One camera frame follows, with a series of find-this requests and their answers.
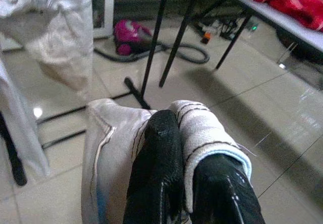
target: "red cloth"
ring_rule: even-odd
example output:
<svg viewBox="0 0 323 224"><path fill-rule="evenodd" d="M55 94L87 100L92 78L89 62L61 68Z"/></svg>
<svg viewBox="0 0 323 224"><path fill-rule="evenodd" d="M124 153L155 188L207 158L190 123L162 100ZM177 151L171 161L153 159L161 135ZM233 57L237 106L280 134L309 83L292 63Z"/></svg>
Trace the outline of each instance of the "red cloth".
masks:
<svg viewBox="0 0 323 224"><path fill-rule="evenodd" d="M312 30L323 32L323 0L254 0L268 3Z"/></svg>

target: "vacuum cleaner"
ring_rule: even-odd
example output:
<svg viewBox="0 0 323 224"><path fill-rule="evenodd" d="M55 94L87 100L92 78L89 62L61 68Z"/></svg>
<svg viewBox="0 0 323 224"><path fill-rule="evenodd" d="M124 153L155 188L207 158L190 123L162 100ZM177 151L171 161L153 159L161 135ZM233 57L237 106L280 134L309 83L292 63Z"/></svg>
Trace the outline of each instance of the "vacuum cleaner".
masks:
<svg viewBox="0 0 323 224"><path fill-rule="evenodd" d="M114 28L114 42L116 45L116 53L118 56L107 54L100 48L94 48L94 51L101 56L116 62L134 62L149 55L150 45L152 42L152 34L150 30L137 22L131 20L121 20ZM172 48L172 44L166 44L158 41L155 52L166 51ZM205 64L209 61L208 53L191 44L180 44L180 47L194 49L203 55L202 59L189 57L181 52L177 52L176 56L195 64Z"/></svg>

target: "table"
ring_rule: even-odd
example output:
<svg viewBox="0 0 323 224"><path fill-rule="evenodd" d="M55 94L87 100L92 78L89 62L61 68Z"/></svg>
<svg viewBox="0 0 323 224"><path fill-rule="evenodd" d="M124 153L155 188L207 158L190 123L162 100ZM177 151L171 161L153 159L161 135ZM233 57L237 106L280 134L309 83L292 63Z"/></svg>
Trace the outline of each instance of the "table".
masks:
<svg viewBox="0 0 323 224"><path fill-rule="evenodd" d="M220 59L219 63L217 64L215 69L219 69L223 61L225 60L226 56L229 54L231 48L237 41L239 35L243 31L244 27L248 23L250 17L252 15L255 15L265 21L266 23L270 24L271 26L279 29L283 29L291 35L291 37L296 42L304 42L307 45L323 52L323 33L313 31L310 29L307 29L303 27L301 24L299 24L295 19L293 19L290 16L284 15L283 13L271 8L267 4L257 3L251 0L236 0L242 7L246 9L246 17L240 26L239 30L237 31L235 37L229 44L228 48L224 52L222 58ZM171 51L170 57L167 61L167 65L164 69L163 76L161 77L161 80L159 82L159 86L163 87L168 72L172 66L175 54L178 50L178 46L182 40L183 34L185 32L185 29L189 23L189 21L192 18L192 11L194 9L194 6L196 4L197 0L190 0L189 6L186 10L184 19L182 21L180 30L178 32L178 35L176 37L173 49Z"/></svg>

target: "black hose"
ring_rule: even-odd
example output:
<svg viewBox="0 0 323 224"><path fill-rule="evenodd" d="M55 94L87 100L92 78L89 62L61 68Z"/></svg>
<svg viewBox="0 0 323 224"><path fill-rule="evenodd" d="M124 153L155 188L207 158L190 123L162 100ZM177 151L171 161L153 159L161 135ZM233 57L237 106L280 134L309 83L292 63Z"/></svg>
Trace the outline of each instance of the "black hose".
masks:
<svg viewBox="0 0 323 224"><path fill-rule="evenodd" d="M158 46L155 49L155 53L160 52L160 51L166 51L168 49L171 49L172 47L173 47L173 45L158 42ZM200 52L204 56L203 59L196 59L196 58L192 58L190 56L187 56L187 55L181 53L180 51L177 51L176 56L178 56L179 58L182 58L182 59L184 59L186 61L189 61L191 63L205 64L210 59L210 56L208 55L207 51L205 51L201 47L191 45L191 44L187 44L187 43L180 44L179 47L185 47L185 48L189 48L189 49L194 49L194 50ZM100 50L99 48L94 48L94 51L97 54L99 54L99 55L101 55L101 56L103 56L103 57L105 57L105 58L107 58L107 59L109 59L111 61L122 62L122 63L134 62L134 61L137 61L137 60L142 59L144 57L147 57L149 55L149 51L145 51L145 52L142 52L142 53L139 53L139 54L132 54L132 55L129 55L129 56L110 55L110 54L107 54L106 52Z"/></svg>

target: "white fabric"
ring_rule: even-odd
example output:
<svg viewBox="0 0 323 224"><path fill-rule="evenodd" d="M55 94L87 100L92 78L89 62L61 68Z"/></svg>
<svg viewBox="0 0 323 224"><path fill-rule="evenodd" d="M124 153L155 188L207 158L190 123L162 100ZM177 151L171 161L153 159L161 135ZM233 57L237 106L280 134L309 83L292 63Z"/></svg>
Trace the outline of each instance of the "white fabric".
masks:
<svg viewBox="0 0 323 224"><path fill-rule="evenodd" d="M0 52L0 111L23 164L39 175L49 175L49 165L37 137L35 118L25 99L12 83Z"/></svg>
<svg viewBox="0 0 323 224"><path fill-rule="evenodd" d="M198 163L213 154L226 154L243 165L250 180L251 162L226 133L216 116L203 104L178 100L171 104L175 112L183 142L184 184L186 209L193 212L193 176Z"/></svg>
<svg viewBox="0 0 323 224"><path fill-rule="evenodd" d="M188 210L192 206L194 169L208 155L223 153L241 161L250 179L249 158L238 149L207 107L199 102L179 100L171 104L170 110L177 116L184 159L188 158L188 161L185 160L184 176ZM88 105L89 123L82 176L84 224L100 223L97 193L104 199L107 222L122 224L132 163L144 142L146 124L155 112L122 107L111 99L96 100ZM190 223L189 218L185 221L182 223Z"/></svg>
<svg viewBox="0 0 323 224"><path fill-rule="evenodd" d="M0 31L18 41L42 71L84 100L92 82L91 0L0 0ZM38 174L49 168L37 138L35 119L0 65L0 109L23 163Z"/></svg>

